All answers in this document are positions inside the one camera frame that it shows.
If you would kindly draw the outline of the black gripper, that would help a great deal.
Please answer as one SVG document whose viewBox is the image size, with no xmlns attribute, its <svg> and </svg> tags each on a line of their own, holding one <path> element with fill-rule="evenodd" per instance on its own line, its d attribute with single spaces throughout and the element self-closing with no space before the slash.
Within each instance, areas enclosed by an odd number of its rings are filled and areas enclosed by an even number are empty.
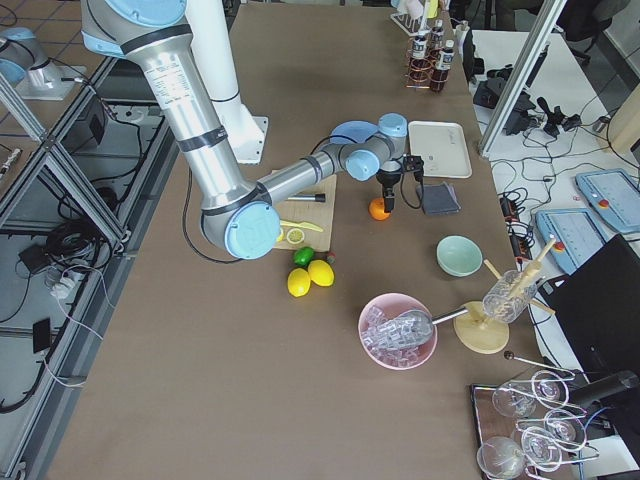
<svg viewBox="0 0 640 480">
<path fill-rule="evenodd" d="M 376 179 L 382 185 L 382 198 L 385 211 L 392 211 L 395 206 L 394 186 L 400 182 L 403 175 L 402 163 L 399 160 L 388 160 L 384 162 L 378 172 Z"/>
</svg>

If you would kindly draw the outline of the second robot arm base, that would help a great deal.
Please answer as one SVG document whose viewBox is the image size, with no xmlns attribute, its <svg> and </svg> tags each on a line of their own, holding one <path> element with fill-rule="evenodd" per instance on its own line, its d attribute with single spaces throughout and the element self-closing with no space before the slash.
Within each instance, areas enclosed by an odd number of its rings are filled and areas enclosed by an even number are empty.
<svg viewBox="0 0 640 480">
<path fill-rule="evenodd" d="M 1 31 L 1 74 L 27 100 L 62 101 L 73 88 L 73 71 L 55 65 L 24 27 Z"/>
</svg>

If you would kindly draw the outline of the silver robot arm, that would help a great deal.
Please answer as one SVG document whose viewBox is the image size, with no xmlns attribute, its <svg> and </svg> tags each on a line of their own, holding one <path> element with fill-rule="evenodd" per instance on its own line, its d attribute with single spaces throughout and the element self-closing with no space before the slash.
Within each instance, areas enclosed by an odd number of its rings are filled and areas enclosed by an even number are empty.
<svg viewBox="0 0 640 480">
<path fill-rule="evenodd" d="M 341 171 L 366 181 L 405 151 L 407 121 L 383 115 L 363 143 L 329 144 L 255 182 L 244 178 L 232 142 L 236 115 L 217 111 L 212 94 L 236 75 L 223 7 L 215 1 L 84 1 L 87 49 L 138 65 L 202 193 L 201 230 L 237 259 L 276 244 L 275 204 Z"/>
</svg>

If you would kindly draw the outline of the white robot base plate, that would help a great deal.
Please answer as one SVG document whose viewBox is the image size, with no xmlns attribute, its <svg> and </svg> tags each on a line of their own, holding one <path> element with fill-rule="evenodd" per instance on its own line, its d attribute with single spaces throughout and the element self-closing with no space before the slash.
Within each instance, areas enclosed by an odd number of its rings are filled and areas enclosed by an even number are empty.
<svg viewBox="0 0 640 480">
<path fill-rule="evenodd" d="M 261 162 L 269 119 L 254 116 L 244 104 L 229 127 L 229 142 L 239 164 L 257 165 Z"/>
</svg>

